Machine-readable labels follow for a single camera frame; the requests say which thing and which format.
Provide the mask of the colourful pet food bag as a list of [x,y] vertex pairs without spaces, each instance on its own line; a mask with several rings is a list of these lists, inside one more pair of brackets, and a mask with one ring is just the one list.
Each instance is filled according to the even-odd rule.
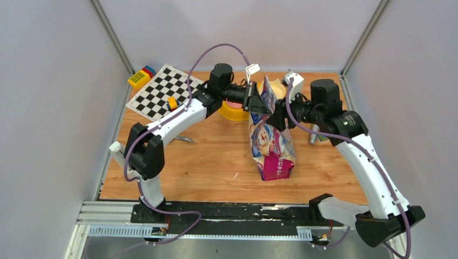
[[250,113],[248,135],[252,158],[264,181],[288,179],[297,156],[289,129],[267,123],[268,115]]

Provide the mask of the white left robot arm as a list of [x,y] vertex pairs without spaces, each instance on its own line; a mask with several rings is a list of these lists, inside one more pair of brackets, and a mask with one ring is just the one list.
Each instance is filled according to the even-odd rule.
[[250,81],[261,70],[258,64],[246,69],[246,85],[233,83],[232,67],[225,63],[214,66],[209,79],[199,85],[187,103],[151,126],[133,126],[125,147],[124,171],[129,181],[135,180],[140,200],[146,205],[145,216],[153,223],[165,217],[165,200],[159,174],[165,166],[164,148],[181,132],[203,121],[221,108],[223,102],[241,104],[243,110],[260,114],[272,114],[262,100],[256,83]]

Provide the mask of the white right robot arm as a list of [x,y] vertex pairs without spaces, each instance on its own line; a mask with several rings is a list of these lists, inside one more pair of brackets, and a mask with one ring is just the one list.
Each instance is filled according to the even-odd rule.
[[344,108],[339,86],[331,79],[310,84],[311,96],[301,93],[303,80],[288,76],[284,98],[276,102],[268,122],[279,128],[318,126],[318,135],[328,137],[355,174],[368,205],[357,205],[322,194],[311,199],[308,217],[315,225],[328,220],[340,222],[357,231],[370,247],[387,244],[401,234],[411,239],[411,228],[425,218],[420,206],[413,206],[401,194],[386,172],[360,115]]

